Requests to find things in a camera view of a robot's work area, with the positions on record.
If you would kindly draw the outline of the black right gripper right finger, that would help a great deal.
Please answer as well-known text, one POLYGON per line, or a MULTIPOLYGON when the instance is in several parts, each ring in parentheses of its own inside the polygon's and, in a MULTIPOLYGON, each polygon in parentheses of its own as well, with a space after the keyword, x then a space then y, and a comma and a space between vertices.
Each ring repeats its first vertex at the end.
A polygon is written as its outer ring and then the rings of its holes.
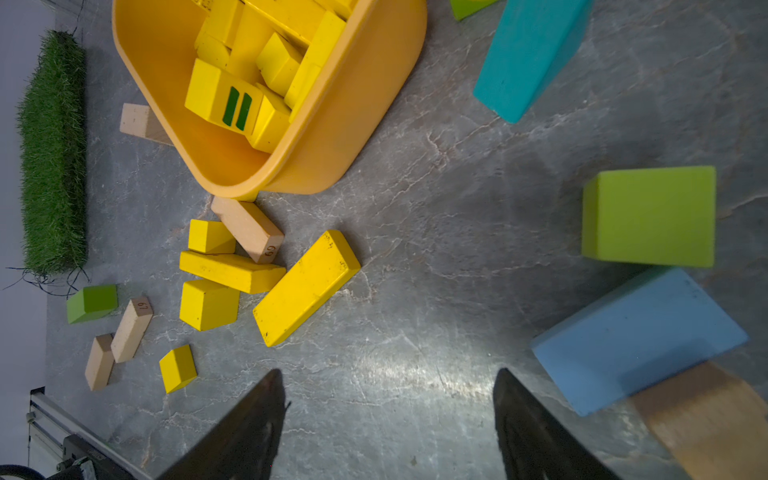
POLYGON ((616 479, 507 368, 493 387, 495 428, 509 479, 616 479))

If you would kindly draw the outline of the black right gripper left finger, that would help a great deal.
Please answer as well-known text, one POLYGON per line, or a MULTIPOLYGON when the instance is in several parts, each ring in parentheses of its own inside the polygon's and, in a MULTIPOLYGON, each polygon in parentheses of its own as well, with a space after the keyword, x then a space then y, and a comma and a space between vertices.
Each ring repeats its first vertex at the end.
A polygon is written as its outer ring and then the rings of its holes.
POLYGON ((162 479, 267 479, 288 405, 283 375, 268 372, 162 479))

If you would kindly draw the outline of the yellow plastic tub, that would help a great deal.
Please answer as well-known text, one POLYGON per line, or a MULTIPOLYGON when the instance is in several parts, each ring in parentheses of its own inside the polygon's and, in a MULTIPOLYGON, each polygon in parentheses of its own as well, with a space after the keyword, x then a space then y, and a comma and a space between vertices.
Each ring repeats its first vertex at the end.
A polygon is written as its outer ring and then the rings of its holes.
POLYGON ((272 154, 184 106, 204 20, 189 1, 115 1, 122 61, 196 181, 212 195, 315 194, 349 169, 420 56, 427 4, 360 1, 307 100, 272 154))

